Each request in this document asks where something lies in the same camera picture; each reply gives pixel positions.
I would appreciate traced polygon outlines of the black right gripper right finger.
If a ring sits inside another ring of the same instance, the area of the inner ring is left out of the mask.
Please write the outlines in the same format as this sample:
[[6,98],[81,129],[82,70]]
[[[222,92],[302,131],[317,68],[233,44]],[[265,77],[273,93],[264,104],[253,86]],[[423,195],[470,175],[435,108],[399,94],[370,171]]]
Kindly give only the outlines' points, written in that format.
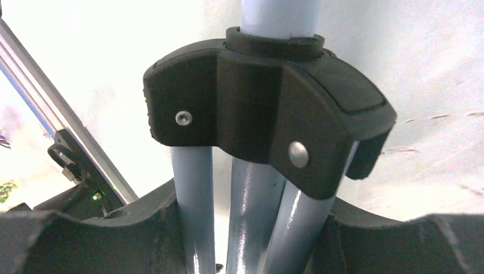
[[336,199],[309,273],[482,273],[483,216],[397,221]]

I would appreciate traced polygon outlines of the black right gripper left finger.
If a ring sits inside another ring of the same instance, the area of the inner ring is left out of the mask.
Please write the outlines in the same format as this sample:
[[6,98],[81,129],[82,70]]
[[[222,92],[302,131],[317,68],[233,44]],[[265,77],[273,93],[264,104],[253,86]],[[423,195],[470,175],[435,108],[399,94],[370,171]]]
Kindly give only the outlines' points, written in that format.
[[1,272],[186,273],[173,181],[104,218],[3,213]]

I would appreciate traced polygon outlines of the light blue music stand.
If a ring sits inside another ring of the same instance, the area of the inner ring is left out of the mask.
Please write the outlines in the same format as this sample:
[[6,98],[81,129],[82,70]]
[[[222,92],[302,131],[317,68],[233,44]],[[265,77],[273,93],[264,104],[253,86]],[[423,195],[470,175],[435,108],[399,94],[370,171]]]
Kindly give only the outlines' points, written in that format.
[[169,146],[188,273],[215,273],[212,150],[232,157],[227,268],[301,273],[342,178],[366,178],[397,114],[324,48],[320,1],[242,1],[223,39],[143,75],[152,137]]

